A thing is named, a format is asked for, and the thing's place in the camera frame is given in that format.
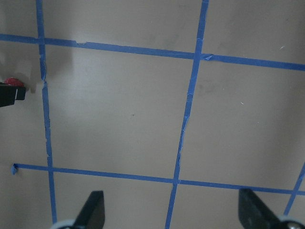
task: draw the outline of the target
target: red fruit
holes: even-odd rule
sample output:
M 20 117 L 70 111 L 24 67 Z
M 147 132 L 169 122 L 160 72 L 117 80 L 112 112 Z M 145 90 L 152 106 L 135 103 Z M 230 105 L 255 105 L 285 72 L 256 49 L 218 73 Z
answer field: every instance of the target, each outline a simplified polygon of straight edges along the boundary
M 16 78 L 8 78 L 4 81 L 4 83 L 9 84 L 9 85 L 13 85 L 16 87 L 24 87 L 23 82 L 21 82 L 20 80 L 16 79 Z

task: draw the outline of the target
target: concrete floor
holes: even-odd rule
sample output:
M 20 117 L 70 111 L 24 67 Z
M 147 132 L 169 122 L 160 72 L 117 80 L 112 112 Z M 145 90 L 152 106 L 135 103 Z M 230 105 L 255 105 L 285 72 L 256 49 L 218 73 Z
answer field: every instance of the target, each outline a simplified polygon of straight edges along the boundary
M 241 229 L 241 186 L 262 190 L 258 196 L 283 214 L 305 161 L 305 71 L 201 61 L 198 74 L 193 69 L 197 82 L 179 177 L 174 170 L 193 56 L 202 51 L 297 63 L 304 70 L 305 2 L 210 0 L 203 48 L 195 51 L 201 5 L 44 0 L 45 38 L 95 44 L 83 49 L 46 40 L 43 100 L 38 40 L 29 42 L 41 36 L 36 2 L 0 0 L 0 81 L 16 77 L 28 89 L 25 101 L 0 108 L 2 229 L 48 229 L 55 218 L 73 219 L 93 190 L 104 190 L 105 229 L 163 229 L 166 219 L 171 229 Z M 86 46 L 101 47 L 97 43 L 157 54 Z M 164 50 L 180 52 L 168 57 Z M 70 169 L 50 172 L 50 180 L 43 102 L 53 167 Z M 14 163 L 40 167 L 19 168 L 13 176 Z M 84 170 L 91 175 L 78 174 Z M 92 176 L 95 171 L 111 174 Z M 170 217 L 178 178 L 199 185 L 178 185 Z M 304 222 L 305 184 L 299 191 L 289 215 Z

